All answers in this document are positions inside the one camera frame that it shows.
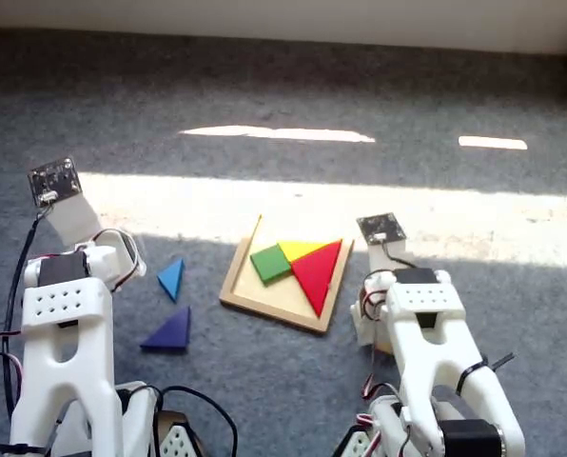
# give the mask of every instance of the red triangle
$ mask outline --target red triangle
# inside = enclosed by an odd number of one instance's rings
[[[322,316],[323,302],[339,258],[341,244],[342,240],[330,243],[292,262],[292,272],[318,317]]]

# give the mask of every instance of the tangram puzzle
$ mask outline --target tangram puzzle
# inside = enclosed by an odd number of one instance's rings
[[[342,240],[333,243],[284,241],[249,257],[265,286],[288,273],[294,274],[320,317],[341,244]]]
[[[221,301],[325,332],[353,242],[290,241],[279,238],[277,224],[268,227],[259,219],[238,246]]]

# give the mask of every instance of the tangram piece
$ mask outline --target tangram piece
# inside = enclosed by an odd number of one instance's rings
[[[318,317],[322,316],[323,302],[328,293],[341,244],[342,240],[330,243],[292,262],[292,272]]]
[[[290,264],[279,246],[271,246],[249,256],[265,286],[290,272]]]
[[[306,254],[313,252],[319,248],[323,248],[328,243],[307,243],[304,241],[280,241],[277,243],[283,251],[283,255],[288,262],[304,257]]]
[[[178,292],[180,291],[180,284],[182,283],[182,272],[184,270],[185,263],[180,259],[157,275],[159,284],[174,303],[176,303],[178,299]]]
[[[190,336],[190,308],[183,307],[141,345],[142,349],[184,349]]]

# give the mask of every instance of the yellow triangle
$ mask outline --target yellow triangle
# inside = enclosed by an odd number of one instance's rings
[[[294,262],[314,250],[323,248],[329,243],[307,243],[304,241],[280,241],[278,245],[288,262]]]

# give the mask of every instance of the circuit board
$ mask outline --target circuit board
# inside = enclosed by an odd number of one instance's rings
[[[34,205],[44,208],[82,193],[71,157],[58,159],[28,173]]]
[[[406,239],[406,234],[402,230],[398,219],[393,212],[380,214],[378,216],[361,217],[358,219],[358,225],[362,231],[362,235],[368,246],[379,245],[381,240],[379,234],[386,234],[385,242],[393,243]]]

